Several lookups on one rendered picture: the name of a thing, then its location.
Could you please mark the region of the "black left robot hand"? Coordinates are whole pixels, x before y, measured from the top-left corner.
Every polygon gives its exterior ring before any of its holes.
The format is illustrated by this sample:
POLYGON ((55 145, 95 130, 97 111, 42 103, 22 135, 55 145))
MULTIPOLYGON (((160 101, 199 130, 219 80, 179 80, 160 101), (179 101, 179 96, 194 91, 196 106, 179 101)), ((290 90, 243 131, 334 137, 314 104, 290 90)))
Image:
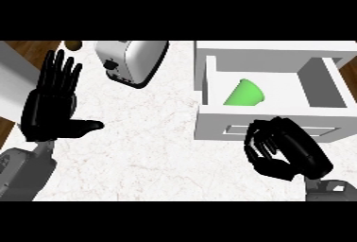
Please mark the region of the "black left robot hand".
POLYGON ((27 142, 81 138, 104 125, 94 120, 73 120, 75 88, 81 63, 63 58, 63 50, 50 50, 42 61, 36 88, 29 92, 20 115, 20 132, 27 142))

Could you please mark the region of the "green cup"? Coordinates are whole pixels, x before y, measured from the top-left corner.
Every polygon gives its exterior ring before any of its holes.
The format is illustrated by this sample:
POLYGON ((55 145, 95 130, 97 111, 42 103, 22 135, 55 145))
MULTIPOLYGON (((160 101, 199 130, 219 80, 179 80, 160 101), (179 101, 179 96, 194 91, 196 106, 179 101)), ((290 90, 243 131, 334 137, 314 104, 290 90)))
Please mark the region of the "green cup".
POLYGON ((262 90, 250 80, 243 78, 224 101, 224 105, 255 106, 263 100, 265 96, 262 90))

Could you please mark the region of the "white open drawer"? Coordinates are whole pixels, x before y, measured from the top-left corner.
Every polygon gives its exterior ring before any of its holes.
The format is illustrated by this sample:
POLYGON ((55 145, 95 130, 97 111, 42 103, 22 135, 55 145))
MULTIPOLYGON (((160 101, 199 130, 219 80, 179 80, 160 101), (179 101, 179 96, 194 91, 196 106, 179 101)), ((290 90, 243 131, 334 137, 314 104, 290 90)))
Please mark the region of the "white open drawer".
POLYGON ((331 58, 309 58, 291 73, 237 72, 216 70, 216 57, 204 62, 206 97, 209 105, 221 105, 244 78, 259 87, 262 107, 357 109, 331 58))

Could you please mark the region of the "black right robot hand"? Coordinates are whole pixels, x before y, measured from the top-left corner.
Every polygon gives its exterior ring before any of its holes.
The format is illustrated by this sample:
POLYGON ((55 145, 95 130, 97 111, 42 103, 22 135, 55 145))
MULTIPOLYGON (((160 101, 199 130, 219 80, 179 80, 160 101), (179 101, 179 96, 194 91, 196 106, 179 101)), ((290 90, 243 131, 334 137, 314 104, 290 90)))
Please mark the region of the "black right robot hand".
POLYGON ((278 116, 249 124, 243 152, 261 175, 289 182, 296 174, 317 180, 333 169, 308 133, 291 119, 278 116))

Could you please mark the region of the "white drawer cabinet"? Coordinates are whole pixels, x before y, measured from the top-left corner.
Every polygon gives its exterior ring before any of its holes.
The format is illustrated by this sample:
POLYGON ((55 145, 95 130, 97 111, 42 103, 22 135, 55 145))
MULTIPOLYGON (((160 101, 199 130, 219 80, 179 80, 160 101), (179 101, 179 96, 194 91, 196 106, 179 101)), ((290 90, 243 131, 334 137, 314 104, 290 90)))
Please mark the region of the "white drawer cabinet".
POLYGON ((357 56, 353 41, 194 41, 193 89, 202 90, 204 61, 216 57, 216 70, 294 73, 309 58, 330 58, 337 68, 357 56))

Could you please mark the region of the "white toaster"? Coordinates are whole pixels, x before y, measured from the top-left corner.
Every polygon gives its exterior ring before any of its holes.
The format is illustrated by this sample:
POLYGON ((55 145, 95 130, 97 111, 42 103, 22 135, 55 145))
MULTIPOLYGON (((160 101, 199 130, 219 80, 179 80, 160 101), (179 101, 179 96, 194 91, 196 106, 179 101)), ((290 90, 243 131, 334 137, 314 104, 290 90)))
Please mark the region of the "white toaster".
POLYGON ((107 78, 135 89, 153 78, 166 50, 168 41, 98 41, 94 47, 107 78))

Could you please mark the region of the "white flat panel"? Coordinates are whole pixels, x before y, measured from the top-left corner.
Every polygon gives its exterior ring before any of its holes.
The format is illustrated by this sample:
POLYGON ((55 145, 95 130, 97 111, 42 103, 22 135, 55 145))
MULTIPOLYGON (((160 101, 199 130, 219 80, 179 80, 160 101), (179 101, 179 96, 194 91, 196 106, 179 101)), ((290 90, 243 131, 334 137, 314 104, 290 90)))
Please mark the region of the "white flat panel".
POLYGON ((38 83, 38 69, 0 41, 0 116, 20 121, 27 93, 38 83))

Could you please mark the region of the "white drawer front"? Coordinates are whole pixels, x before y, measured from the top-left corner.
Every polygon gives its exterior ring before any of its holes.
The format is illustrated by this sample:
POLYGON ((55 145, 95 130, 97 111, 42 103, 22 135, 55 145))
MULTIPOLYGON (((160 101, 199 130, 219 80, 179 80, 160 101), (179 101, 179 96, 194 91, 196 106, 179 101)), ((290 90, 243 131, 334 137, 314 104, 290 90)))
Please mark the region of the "white drawer front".
POLYGON ((275 116, 290 118, 317 143, 331 143, 357 134, 357 109, 200 106, 193 138, 243 141, 247 127, 252 127, 252 132, 277 130, 277 121, 271 121, 275 116))

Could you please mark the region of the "brown round object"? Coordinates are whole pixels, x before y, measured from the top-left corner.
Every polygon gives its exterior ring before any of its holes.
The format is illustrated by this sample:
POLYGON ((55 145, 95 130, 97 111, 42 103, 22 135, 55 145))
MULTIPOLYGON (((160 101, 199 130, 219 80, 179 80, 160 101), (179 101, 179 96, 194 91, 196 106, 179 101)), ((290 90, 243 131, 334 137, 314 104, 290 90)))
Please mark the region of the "brown round object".
POLYGON ((82 42, 81 41, 64 41, 63 45, 64 45, 67 50, 76 51, 82 47, 82 42))

